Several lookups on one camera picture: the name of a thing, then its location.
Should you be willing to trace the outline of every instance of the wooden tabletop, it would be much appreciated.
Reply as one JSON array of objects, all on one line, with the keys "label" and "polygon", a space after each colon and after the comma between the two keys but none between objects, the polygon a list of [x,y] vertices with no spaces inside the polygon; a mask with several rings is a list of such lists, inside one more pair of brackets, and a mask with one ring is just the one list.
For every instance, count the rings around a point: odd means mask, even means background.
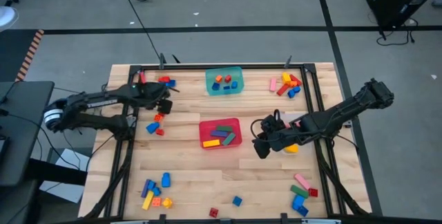
[{"label": "wooden tabletop", "polygon": [[[113,65],[109,90],[127,83],[129,67],[128,64]],[[334,65],[317,63],[316,70],[325,108],[341,102],[343,98]],[[241,94],[215,97],[206,91],[204,70],[146,72],[148,81],[157,81],[158,77],[165,75],[176,80],[180,93],[171,92],[173,108],[162,123],[164,136],[151,135],[145,129],[152,123],[156,111],[140,110],[124,219],[158,219],[160,214],[166,214],[167,219],[207,219],[211,207],[219,209],[218,218],[280,218],[280,213],[284,212],[289,218],[300,218],[291,208],[295,194],[290,191],[290,186],[300,186],[294,180],[297,173],[319,190],[318,198],[310,197],[305,201],[308,217],[326,217],[313,143],[301,146],[298,154],[272,151],[267,159],[261,160],[251,142],[250,124],[253,120],[272,114],[274,109],[280,109],[282,113],[307,112],[304,88],[294,99],[286,95],[279,97],[269,91],[271,77],[278,78],[277,88],[281,86],[283,71],[301,78],[298,69],[244,69],[245,86]],[[309,85],[317,110],[310,77]],[[121,111],[122,105],[112,105],[105,107],[103,114],[112,116]],[[228,149],[203,150],[199,141],[199,123],[224,118],[240,120],[242,144]],[[259,133],[259,124],[253,129]],[[350,129],[342,129],[340,134],[353,140]],[[99,131],[94,150],[109,136],[110,132]],[[363,209],[371,211],[354,146],[340,138],[335,138],[335,142],[334,152],[342,184]],[[79,216],[87,214],[108,187],[114,151],[115,141],[111,140],[93,156]],[[166,171],[171,174],[171,187],[162,189],[161,197],[172,199],[172,208],[143,210],[141,191],[145,180],[161,183]],[[334,209],[338,209],[332,186],[330,192]],[[232,204],[234,196],[242,198],[240,207]],[[116,214],[119,188],[114,198],[113,214]]]}]

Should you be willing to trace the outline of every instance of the teal plastic bin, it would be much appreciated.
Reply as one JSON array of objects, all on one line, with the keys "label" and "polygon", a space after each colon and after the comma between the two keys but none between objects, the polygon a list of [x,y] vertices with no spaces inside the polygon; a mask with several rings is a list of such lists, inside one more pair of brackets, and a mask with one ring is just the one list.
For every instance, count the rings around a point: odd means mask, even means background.
[{"label": "teal plastic bin", "polygon": [[[212,86],[213,86],[213,83],[216,83],[215,78],[218,75],[222,76],[222,81],[220,82],[220,89],[213,90]],[[227,75],[232,76],[232,80],[229,83],[226,83],[224,81],[224,79]],[[235,89],[232,89],[231,88],[232,82],[237,82],[238,87]],[[230,86],[230,89],[224,90],[225,86]],[[210,96],[241,93],[241,91],[244,88],[244,80],[242,78],[241,67],[235,66],[235,67],[228,67],[228,68],[207,69],[206,70],[206,88],[207,88],[207,92],[209,92]]]}]

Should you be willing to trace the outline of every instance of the red plastic bin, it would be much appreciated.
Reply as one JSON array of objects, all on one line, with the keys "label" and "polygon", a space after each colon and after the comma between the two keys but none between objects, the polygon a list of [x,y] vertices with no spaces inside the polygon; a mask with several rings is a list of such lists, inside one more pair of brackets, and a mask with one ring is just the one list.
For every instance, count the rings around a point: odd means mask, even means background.
[{"label": "red plastic bin", "polygon": [[[222,141],[224,141],[224,139],[226,139],[226,138],[213,137],[210,135],[210,132],[215,131],[216,127],[218,125],[230,126],[233,129],[233,133],[235,134],[235,138],[227,146],[222,145]],[[204,148],[202,146],[202,143],[204,141],[217,140],[217,139],[220,140],[219,146],[207,147],[207,148]],[[242,138],[241,138],[240,121],[237,118],[229,118],[229,119],[223,119],[223,120],[210,120],[210,121],[200,122],[200,146],[203,149],[210,150],[210,149],[237,147],[238,145],[241,144],[241,142],[242,142]]]}]

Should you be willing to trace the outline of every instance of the gray floor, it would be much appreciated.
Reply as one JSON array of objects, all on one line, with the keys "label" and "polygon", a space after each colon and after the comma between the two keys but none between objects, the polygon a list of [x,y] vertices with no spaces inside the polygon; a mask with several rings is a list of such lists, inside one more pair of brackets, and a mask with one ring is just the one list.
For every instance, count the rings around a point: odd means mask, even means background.
[{"label": "gray floor", "polygon": [[[139,28],[127,0],[21,0],[15,28]],[[365,0],[327,0],[335,26],[373,26]],[[319,0],[134,1],[146,27],[324,26]],[[442,25],[442,10],[428,1],[415,15],[421,25]],[[415,32],[415,44],[381,47],[377,32],[336,33],[353,92],[375,77],[395,93],[395,103],[361,115],[374,180],[386,216],[442,219],[438,137],[442,120],[442,32]],[[152,34],[166,57],[182,62],[334,62],[326,32],[205,32]],[[395,33],[389,41],[403,41]],[[76,91],[97,91],[114,63],[152,63],[146,35],[46,35],[27,80],[52,80]],[[431,75],[439,76],[436,80]],[[53,98],[67,93],[55,91]],[[91,147],[93,131],[66,133],[76,147]],[[67,147],[59,134],[56,147]],[[48,145],[44,138],[44,153]],[[34,156],[39,155],[38,148]],[[45,207],[42,223],[54,221],[59,206]],[[75,216],[75,207],[66,210]]]}]

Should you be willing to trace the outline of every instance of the plastic container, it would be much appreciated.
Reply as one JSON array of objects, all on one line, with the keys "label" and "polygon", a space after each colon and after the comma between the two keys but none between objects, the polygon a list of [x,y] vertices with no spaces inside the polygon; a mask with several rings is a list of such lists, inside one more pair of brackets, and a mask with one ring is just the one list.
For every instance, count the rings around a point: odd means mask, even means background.
[{"label": "plastic container", "polygon": [[[213,90],[212,86],[213,86],[213,83],[216,82],[215,78],[218,75],[222,76],[222,81],[220,82],[220,89]],[[227,75],[232,76],[232,80],[229,83],[226,83],[224,81],[224,79]],[[237,82],[238,87],[231,88],[232,82]],[[230,86],[230,89],[224,90],[225,86]],[[206,70],[206,88],[207,88],[207,92],[209,93],[210,96],[241,93],[241,91],[244,88],[244,80],[242,78],[241,67],[236,66],[236,67],[228,67],[228,68],[207,69]]]},{"label": "plastic container", "polygon": [[[211,131],[216,130],[216,127],[218,125],[223,126],[230,126],[232,127],[233,133],[235,134],[235,138],[230,142],[229,145],[222,145],[222,141],[224,141],[226,138],[223,137],[213,137],[210,135]],[[202,146],[202,143],[204,141],[210,141],[210,140],[220,140],[220,145],[216,147],[206,147],[204,148]],[[241,128],[240,128],[240,121],[237,118],[229,118],[229,119],[223,119],[223,120],[211,120],[211,121],[203,121],[200,122],[200,146],[203,149],[210,150],[210,149],[221,149],[221,148],[229,148],[229,147],[237,147],[242,142],[241,138]]]}]

